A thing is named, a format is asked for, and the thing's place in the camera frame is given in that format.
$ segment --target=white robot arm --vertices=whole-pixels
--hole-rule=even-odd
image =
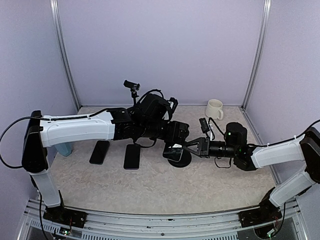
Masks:
[[[34,111],[24,137],[22,167],[30,174],[34,186],[39,190],[46,213],[44,218],[83,228],[86,213],[64,208],[63,198],[50,173],[47,147],[61,143],[83,140],[123,140],[132,139],[136,146],[139,138],[149,138],[156,142],[163,140],[167,148],[182,145],[189,135],[189,125],[171,121],[178,101],[173,97],[165,100],[161,91],[154,89],[144,94],[136,102],[139,84],[125,81],[131,89],[134,105],[126,108],[105,108],[92,114],[51,116]],[[162,96],[152,94],[159,92]],[[174,159],[182,152],[169,152]]]
[[[209,131],[204,118],[200,119],[203,133]],[[243,227],[281,218],[278,211],[286,201],[303,194],[312,185],[320,184],[320,133],[309,127],[303,134],[279,143],[259,146],[247,144],[247,129],[238,122],[228,123],[225,141],[210,141],[200,137],[186,142],[184,149],[201,158],[233,158],[233,163],[244,171],[254,171],[273,164],[304,161],[303,167],[288,180],[271,189],[260,202],[260,208],[239,213]]]

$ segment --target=white mug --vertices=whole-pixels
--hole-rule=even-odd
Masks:
[[[211,99],[208,101],[208,105],[205,109],[205,115],[208,118],[222,120],[224,118],[224,112],[222,111],[223,104],[217,99]]]

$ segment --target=white wall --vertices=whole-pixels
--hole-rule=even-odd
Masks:
[[[33,110],[52,115],[75,113],[48,0],[1,1],[0,96],[0,133]],[[17,124],[1,142],[1,154],[10,165],[21,165],[26,127],[27,122]],[[51,149],[48,157],[54,154]],[[0,239],[15,238],[34,193],[24,169],[8,169],[0,162]]]
[[[320,119],[320,1],[273,0],[248,114],[264,143],[291,138]],[[279,164],[285,181],[301,162]],[[320,187],[297,198],[311,240],[319,239]]]
[[[66,51],[82,105],[131,104],[161,89],[181,104],[241,105],[263,0],[63,0]]]

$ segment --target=enclosure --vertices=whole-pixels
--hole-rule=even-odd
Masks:
[[[190,125],[188,140],[201,136],[198,119],[206,117],[210,99],[223,103],[225,116],[217,120],[222,130],[239,122],[253,144],[290,139],[320,119],[319,1],[3,0],[0,5],[0,132],[34,110],[64,116],[132,106],[124,80],[139,83],[141,96],[159,89],[167,99],[176,98],[173,119]],[[18,123],[1,141],[10,165],[21,165],[27,125]],[[75,228],[69,238],[258,239],[251,237],[252,227],[239,229],[239,210],[257,205],[304,164],[290,161],[245,173],[193,156],[188,167],[173,168],[156,157],[164,147],[157,142],[154,150],[141,150],[140,169],[127,172],[122,164],[129,143],[111,143],[110,161],[99,167],[87,161],[95,141],[75,143],[67,158],[48,148],[65,205],[90,216],[83,232]],[[28,172],[3,164],[0,172],[2,238],[45,239]],[[319,198],[315,184],[287,202],[282,234],[275,239],[317,240]],[[59,230],[43,221],[48,236]]]

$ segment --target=phone screen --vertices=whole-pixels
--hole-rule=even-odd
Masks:
[[[135,144],[128,144],[125,150],[124,169],[137,170],[140,164],[141,147]]]
[[[105,160],[110,142],[108,141],[97,141],[90,157],[89,163],[91,164],[102,164]]]

